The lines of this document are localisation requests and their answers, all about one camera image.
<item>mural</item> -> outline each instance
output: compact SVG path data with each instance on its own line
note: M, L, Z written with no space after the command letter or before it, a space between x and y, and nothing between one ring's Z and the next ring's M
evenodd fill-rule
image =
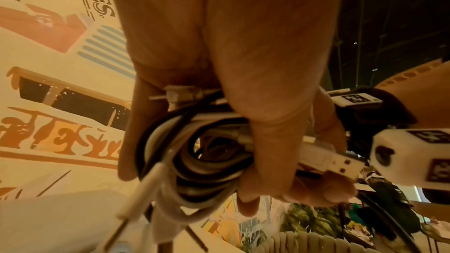
M116 176L131 110L132 60L113 0L0 0L0 203L137 185ZM231 196L205 231L246 252L281 224L261 199L246 218Z

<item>skin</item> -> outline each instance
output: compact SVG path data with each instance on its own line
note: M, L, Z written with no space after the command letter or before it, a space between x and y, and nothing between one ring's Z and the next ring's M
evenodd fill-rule
M114 1L137 73L119 158L122 180L136 177L136 142L167 110L149 96L167 85L221 86L250 120L255 142L255 163L238 189L242 214L255 213L261 195L328 206L356 194L352 181L331 173L314 183L294 180L313 101L316 131L345 149L334 106L318 89L340 0Z

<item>ceiling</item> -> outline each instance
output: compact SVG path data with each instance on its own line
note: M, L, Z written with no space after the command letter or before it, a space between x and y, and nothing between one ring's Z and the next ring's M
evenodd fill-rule
M450 53L450 0L342 0L335 40L334 89L373 87Z

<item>striped pattern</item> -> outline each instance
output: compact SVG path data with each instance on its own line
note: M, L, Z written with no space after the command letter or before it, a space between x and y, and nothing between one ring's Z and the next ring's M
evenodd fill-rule
M125 35L119 29L102 25L84 41L77 54L121 75L136 78L133 63L127 53Z

